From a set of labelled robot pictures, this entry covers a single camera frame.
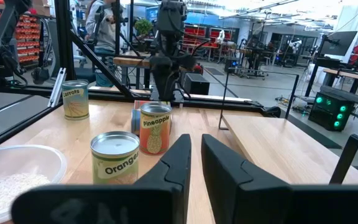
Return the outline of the red parts bin rack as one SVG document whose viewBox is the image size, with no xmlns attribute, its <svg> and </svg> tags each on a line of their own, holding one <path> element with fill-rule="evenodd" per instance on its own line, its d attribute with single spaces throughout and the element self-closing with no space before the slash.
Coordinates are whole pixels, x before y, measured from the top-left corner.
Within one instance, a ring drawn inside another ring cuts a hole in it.
<svg viewBox="0 0 358 224">
<path fill-rule="evenodd" d="M 34 62 L 40 54 L 41 24 L 34 16 L 20 16 L 16 26 L 17 56 L 19 63 Z"/>
</svg>

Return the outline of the wooden work table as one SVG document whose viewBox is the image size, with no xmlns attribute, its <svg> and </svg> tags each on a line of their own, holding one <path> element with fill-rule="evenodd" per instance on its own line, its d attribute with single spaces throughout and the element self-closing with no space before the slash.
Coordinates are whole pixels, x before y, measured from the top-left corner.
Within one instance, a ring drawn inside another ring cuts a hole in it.
<svg viewBox="0 0 358 224">
<path fill-rule="evenodd" d="M 148 57 L 135 57 L 132 55 L 120 55 L 114 57 L 113 63 L 121 67 L 121 82 L 125 86 L 130 86 L 128 78 L 129 75 L 135 73 L 135 88 L 136 89 L 149 89 L 150 88 L 150 63 Z M 140 70 L 143 69 L 143 87 L 140 86 Z"/>
</svg>

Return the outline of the green potted plant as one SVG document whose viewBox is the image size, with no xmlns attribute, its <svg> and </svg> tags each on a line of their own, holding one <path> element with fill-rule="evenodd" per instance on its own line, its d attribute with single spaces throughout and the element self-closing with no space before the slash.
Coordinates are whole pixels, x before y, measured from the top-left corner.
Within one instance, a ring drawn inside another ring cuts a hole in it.
<svg viewBox="0 0 358 224">
<path fill-rule="evenodd" d="M 146 43 L 145 40 L 150 36 L 150 33 L 153 29 L 153 25 L 147 19 L 139 19 L 134 24 L 134 27 L 137 31 L 136 38 L 137 38 L 137 46 L 139 52 L 144 52 Z"/>
</svg>

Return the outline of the silver aluminium bar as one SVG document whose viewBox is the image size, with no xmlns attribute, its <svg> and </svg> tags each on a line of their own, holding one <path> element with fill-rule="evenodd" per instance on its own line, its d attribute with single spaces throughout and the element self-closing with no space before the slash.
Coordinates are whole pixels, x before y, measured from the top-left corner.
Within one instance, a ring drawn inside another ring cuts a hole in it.
<svg viewBox="0 0 358 224">
<path fill-rule="evenodd" d="M 55 84 L 53 86 L 53 90 L 52 93 L 50 95 L 50 99 L 48 101 L 48 107 L 49 108 L 54 108 L 58 105 L 59 101 L 60 101 L 60 97 L 62 95 L 62 83 L 65 81 L 66 79 L 66 68 L 60 68 L 58 75 L 57 75 L 57 79 L 55 80 Z"/>
</svg>

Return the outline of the wooden desk black legs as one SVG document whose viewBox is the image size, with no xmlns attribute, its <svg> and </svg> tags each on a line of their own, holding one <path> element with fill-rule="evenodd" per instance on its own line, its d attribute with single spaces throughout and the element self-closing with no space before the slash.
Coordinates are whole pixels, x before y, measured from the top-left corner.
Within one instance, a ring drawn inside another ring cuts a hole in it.
<svg viewBox="0 0 358 224">
<path fill-rule="evenodd" d="M 309 82 L 308 82 L 308 86 L 306 89 L 306 93 L 305 96 L 309 97 L 311 91 L 312 91 L 312 87 L 314 84 L 314 80 L 316 78 L 317 72 L 318 72 L 319 67 L 315 67 L 311 73 Z M 330 69 L 330 68 L 324 68 L 322 69 L 323 72 L 326 73 L 325 77 L 324 77 L 324 81 L 323 81 L 323 85 L 327 85 L 327 86 L 332 86 L 334 80 L 336 79 L 336 77 L 347 77 L 347 78 L 353 78 L 354 82 L 351 86 L 351 93 L 355 93 L 356 90 L 358 89 L 358 73 L 352 72 L 350 70 L 343 70 L 343 69 Z"/>
</svg>

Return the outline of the oranges food can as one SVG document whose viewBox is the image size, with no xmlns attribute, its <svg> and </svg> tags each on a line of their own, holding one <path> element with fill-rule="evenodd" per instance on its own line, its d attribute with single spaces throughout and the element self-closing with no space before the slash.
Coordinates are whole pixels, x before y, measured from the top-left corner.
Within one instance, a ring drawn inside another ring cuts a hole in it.
<svg viewBox="0 0 358 224">
<path fill-rule="evenodd" d="M 90 142 L 94 184 L 133 184 L 138 179 L 139 138 L 125 131 L 97 135 Z"/>
</svg>

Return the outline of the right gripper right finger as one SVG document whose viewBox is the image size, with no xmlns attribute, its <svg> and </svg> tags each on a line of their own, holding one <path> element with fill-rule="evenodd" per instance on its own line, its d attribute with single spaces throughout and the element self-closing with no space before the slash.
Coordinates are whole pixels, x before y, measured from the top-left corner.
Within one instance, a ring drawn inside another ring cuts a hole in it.
<svg viewBox="0 0 358 224">
<path fill-rule="evenodd" d="M 201 155 L 216 224 L 358 224 L 358 185 L 288 184 L 209 134 Z"/>
</svg>

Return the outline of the pineapple food can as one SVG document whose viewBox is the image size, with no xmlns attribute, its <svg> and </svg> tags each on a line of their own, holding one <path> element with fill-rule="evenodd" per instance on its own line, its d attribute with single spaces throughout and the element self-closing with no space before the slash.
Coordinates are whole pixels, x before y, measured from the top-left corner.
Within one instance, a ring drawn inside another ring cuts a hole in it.
<svg viewBox="0 0 358 224">
<path fill-rule="evenodd" d="M 147 155 L 164 154 L 169 148 L 172 107 L 150 102 L 140 107 L 140 150 Z"/>
</svg>

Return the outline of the red storage shelving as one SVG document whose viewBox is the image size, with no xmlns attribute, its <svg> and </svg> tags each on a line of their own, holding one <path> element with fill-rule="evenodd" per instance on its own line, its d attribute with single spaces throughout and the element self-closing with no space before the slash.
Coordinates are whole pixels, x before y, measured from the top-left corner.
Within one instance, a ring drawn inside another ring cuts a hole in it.
<svg viewBox="0 0 358 224">
<path fill-rule="evenodd" d="M 181 49 L 192 52 L 195 47 L 203 42 L 203 39 L 209 39 L 207 44 L 200 47 L 200 50 L 211 50 L 211 53 L 217 54 L 226 52 L 228 47 L 218 42 L 221 31 L 224 31 L 224 43 L 236 43 L 239 36 L 239 28 L 204 26 L 196 24 L 185 24 L 185 35 L 181 40 Z"/>
</svg>

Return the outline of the carrots food can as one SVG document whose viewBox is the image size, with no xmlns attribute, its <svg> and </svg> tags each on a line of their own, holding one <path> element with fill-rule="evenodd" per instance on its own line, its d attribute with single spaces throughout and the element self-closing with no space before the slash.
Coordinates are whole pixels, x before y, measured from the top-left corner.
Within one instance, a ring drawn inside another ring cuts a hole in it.
<svg viewBox="0 0 358 224">
<path fill-rule="evenodd" d="M 62 98 L 66 119 L 81 120 L 90 115 L 87 81 L 64 81 L 62 83 Z"/>
</svg>

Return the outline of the black aluminium rig frame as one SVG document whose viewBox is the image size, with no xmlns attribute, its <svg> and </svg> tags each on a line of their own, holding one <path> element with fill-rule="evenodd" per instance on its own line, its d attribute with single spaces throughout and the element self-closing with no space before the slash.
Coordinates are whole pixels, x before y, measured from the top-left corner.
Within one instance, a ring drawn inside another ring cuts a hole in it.
<svg viewBox="0 0 358 224">
<path fill-rule="evenodd" d="M 71 27 L 71 14 L 68 10 L 67 1 L 56 1 L 57 8 L 57 35 L 58 35 L 58 49 L 59 60 L 61 68 L 66 68 L 66 79 L 76 80 L 76 74 L 73 65 L 73 45 L 76 45 L 85 55 L 97 66 L 97 68 L 113 83 L 118 89 L 113 91 L 97 91 L 93 90 L 90 97 L 93 100 L 107 100 L 107 101 L 123 101 L 134 102 L 135 100 L 143 101 L 159 101 L 157 88 L 153 89 L 152 93 L 135 93 L 128 89 L 120 80 L 118 80 L 113 73 L 105 66 L 104 63 L 96 56 L 96 54 L 76 35 L 76 32 Z M 51 95 L 53 87 L 27 85 L 25 88 L 14 87 L 0 87 L 0 93 L 15 93 L 22 95 Z M 183 87 L 179 87 L 175 92 L 175 101 L 171 102 L 173 106 L 184 105 L 196 108 L 209 108 L 220 110 L 238 110 L 246 112 L 256 112 L 263 116 L 277 118 L 281 114 L 281 109 L 277 106 L 271 108 L 264 108 L 262 105 L 253 103 L 252 101 L 245 101 L 243 103 L 230 101 L 227 98 L 221 100 L 209 100 L 194 98 Z"/>
</svg>

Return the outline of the person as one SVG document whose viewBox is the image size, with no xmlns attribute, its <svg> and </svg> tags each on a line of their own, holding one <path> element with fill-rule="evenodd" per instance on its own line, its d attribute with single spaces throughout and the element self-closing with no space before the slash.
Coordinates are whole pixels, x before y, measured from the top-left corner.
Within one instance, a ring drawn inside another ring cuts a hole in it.
<svg viewBox="0 0 358 224">
<path fill-rule="evenodd" d="M 93 0 L 88 8 L 86 18 L 86 31 L 90 36 L 95 36 L 97 43 L 94 53 L 104 58 L 104 64 L 114 73 L 115 65 L 110 55 L 115 54 L 115 17 L 112 8 L 105 9 L 105 5 L 111 5 L 114 0 Z"/>
</svg>

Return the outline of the black computer monitor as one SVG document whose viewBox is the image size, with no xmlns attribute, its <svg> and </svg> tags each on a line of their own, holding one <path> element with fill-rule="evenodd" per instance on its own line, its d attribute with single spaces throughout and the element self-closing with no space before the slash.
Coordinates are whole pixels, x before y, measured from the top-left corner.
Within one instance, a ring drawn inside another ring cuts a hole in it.
<svg viewBox="0 0 358 224">
<path fill-rule="evenodd" d="M 357 31 L 332 32 L 323 35 L 319 53 L 321 55 L 345 56 Z"/>
</svg>

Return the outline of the black speaker box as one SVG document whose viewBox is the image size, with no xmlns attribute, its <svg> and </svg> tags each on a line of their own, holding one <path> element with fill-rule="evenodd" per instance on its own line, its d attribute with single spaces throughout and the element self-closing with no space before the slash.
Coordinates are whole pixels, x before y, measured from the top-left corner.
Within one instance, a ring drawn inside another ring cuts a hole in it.
<svg viewBox="0 0 358 224">
<path fill-rule="evenodd" d="M 208 95 L 209 84 L 199 73 L 187 73 L 184 79 L 184 89 L 190 94 Z"/>
</svg>

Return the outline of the peaches food can blue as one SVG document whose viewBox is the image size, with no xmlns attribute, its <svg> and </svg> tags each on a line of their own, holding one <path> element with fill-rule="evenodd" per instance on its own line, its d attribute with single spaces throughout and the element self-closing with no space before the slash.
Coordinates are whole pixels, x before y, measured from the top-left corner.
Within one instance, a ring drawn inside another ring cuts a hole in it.
<svg viewBox="0 0 358 224">
<path fill-rule="evenodd" d="M 140 107 L 146 103 L 157 103 L 156 101 L 135 100 L 134 108 L 131 112 L 131 133 L 139 136 L 140 134 Z"/>
</svg>

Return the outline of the white rice grains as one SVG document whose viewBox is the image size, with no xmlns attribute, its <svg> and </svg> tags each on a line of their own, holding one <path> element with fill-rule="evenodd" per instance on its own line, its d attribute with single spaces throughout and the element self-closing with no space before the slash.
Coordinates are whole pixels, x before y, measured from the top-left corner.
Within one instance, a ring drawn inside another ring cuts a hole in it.
<svg viewBox="0 0 358 224">
<path fill-rule="evenodd" d="M 13 174 L 0 178 L 0 212 L 8 209 L 21 193 L 51 181 L 42 174 Z"/>
</svg>

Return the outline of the translucent plastic bowl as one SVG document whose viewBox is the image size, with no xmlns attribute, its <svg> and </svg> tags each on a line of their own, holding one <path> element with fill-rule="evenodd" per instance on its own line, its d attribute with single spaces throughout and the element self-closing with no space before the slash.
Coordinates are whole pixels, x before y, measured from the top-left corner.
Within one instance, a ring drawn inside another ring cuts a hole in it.
<svg viewBox="0 0 358 224">
<path fill-rule="evenodd" d="M 0 147 L 0 178 L 22 173 L 42 174 L 51 181 L 50 184 L 58 184 L 62 181 L 66 169 L 65 156 L 52 147 L 41 145 Z M 0 212 L 0 223 L 11 219 L 11 206 Z"/>
</svg>

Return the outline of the wooden shelf black metal legs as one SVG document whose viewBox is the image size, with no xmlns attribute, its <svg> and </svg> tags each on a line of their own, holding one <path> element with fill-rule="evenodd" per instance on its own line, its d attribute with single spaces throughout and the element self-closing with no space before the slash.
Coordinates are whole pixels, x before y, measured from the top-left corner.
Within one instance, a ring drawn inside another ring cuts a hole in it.
<svg viewBox="0 0 358 224">
<path fill-rule="evenodd" d="M 339 157 L 283 118 L 224 112 L 246 159 L 290 184 L 327 184 Z"/>
</svg>

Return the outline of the black computer tower green lights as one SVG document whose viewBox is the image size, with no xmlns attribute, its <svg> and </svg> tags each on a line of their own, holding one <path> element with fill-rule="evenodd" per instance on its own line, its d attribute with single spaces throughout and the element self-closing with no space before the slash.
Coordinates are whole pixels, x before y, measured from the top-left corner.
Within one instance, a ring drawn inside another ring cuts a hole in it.
<svg viewBox="0 0 358 224">
<path fill-rule="evenodd" d="M 328 131 L 342 131 L 353 109 L 352 101 L 331 93 L 318 92 L 308 119 Z"/>
</svg>

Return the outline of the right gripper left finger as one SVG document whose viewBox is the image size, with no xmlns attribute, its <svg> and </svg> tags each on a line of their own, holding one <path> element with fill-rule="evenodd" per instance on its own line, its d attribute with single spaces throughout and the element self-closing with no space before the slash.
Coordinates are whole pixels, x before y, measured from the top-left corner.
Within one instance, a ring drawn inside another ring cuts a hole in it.
<svg viewBox="0 0 358 224">
<path fill-rule="evenodd" d="M 191 138 L 182 134 L 132 185 L 46 185 L 18 196 L 14 224 L 185 224 Z"/>
</svg>

